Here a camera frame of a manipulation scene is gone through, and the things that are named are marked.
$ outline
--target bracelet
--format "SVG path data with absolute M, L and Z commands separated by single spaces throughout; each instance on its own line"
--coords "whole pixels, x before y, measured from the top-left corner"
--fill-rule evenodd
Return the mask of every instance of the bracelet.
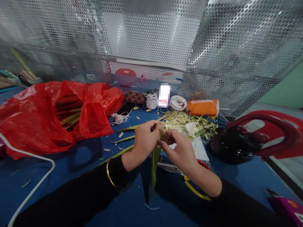
M 107 177 L 108 177 L 108 179 L 110 180 L 111 184 L 112 184 L 115 188 L 118 188 L 118 186 L 116 186 L 116 185 L 113 183 L 113 181 L 111 180 L 111 178 L 110 178 L 110 173 L 109 173 L 109 171 L 108 171 L 108 164 L 109 164 L 110 160 L 112 160 L 112 158 L 110 158 L 110 159 L 107 161 L 107 165 L 106 165 Z

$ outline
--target hand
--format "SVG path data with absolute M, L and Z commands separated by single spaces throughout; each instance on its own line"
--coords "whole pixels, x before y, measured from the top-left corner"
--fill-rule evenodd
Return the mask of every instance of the hand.
M 192 142 L 175 129 L 165 132 L 166 142 L 158 141 L 170 160 L 189 178 L 196 168 L 199 168 Z M 169 147 L 176 143 L 173 150 Z
M 222 181 L 216 174 L 198 163 L 192 142 L 175 129 L 166 131 L 165 136 L 166 142 L 158 141 L 158 143 L 170 160 L 207 195 L 219 196 L 222 192 Z M 174 143 L 177 145 L 173 150 L 168 145 Z
M 152 129 L 157 124 L 163 123 L 151 120 L 136 128 L 133 150 L 122 155 L 122 163 L 126 171 L 130 172 L 141 165 L 155 148 L 159 139 L 161 125 L 154 130 Z

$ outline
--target tape roll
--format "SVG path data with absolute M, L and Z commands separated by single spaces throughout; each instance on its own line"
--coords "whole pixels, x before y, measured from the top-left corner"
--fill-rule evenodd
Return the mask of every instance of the tape roll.
M 181 96 L 172 96 L 170 101 L 171 107 L 178 111 L 183 111 L 187 107 L 187 101 Z

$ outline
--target brown checkered pouch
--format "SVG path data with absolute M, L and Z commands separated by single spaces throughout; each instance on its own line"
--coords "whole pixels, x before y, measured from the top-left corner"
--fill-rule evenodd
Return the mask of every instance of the brown checkered pouch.
M 145 97 L 143 94 L 134 92 L 134 91 L 129 91 L 128 93 L 125 94 L 125 100 L 129 102 L 134 102 L 137 104 L 143 104 L 145 103 Z

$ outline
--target orange box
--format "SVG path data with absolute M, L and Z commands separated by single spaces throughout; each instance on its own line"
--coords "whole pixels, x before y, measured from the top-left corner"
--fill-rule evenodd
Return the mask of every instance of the orange box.
M 208 115 L 218 116 L 219 113 L 219 100 L 189 100 L 186 107 L 187 114 L 192 115 Z

